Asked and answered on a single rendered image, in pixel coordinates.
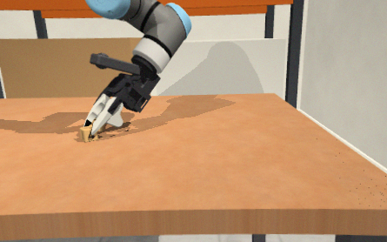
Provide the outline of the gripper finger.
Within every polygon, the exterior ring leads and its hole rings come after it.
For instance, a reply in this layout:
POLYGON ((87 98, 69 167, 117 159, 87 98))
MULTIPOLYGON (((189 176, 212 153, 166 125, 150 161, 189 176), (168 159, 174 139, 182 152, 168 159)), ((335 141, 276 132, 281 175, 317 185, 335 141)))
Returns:
POLYGON ((99 114, 103 111, 105 105, 110 100, 110 97, 107 95, 108 91, 106 90, 106 88, 101 92, 96 102, 93 104, 93 107, 90 110, 90 113, 86 118, 83 127, 90 126, 94 118, 98 118, 99 114))
POLYGON ((94 135, 105 123, 116 127, 122 126, 123 120, 120 116, 120 112, 123 109, 123 101, 127 98, 127 91, 128 88, 125 85, 113 98, 108 101, 104 110, 99 114, 97 120, 93 123, 91 135, 94 135))

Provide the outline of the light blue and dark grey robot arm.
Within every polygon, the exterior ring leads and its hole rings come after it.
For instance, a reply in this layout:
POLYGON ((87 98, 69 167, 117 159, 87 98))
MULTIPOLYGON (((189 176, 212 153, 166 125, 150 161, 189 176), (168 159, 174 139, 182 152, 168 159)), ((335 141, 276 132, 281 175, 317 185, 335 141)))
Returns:
MULTIPOLYGON (((148 60, 160 74, 191 31, 188 14, 178 5, 157 0, 85 0, 99 16, 125 20, 144 36, 132 51, 148 60), (121 18, 120 18, 121 17, 121 18)), ((113 69, 140 75, 141 65, 118 60, 104 53, 92 53, 90 63, 99 69, 113 69), (99 55, 98 55, 99 54, 99 55)))

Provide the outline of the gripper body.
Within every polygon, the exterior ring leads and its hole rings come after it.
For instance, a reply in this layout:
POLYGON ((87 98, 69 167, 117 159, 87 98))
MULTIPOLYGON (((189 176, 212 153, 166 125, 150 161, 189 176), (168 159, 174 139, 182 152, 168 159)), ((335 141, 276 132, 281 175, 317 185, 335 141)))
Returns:
POLYGON ((134 55, 131 62, 142 66, 140 75, 119 73, 107 86, 107 95, 114 97, 126 85, 128 96, 123 101, 123 107, 140 113, 151 99, 149 94, 161 78, 157 75, 157 69, 145 58, 134 55))

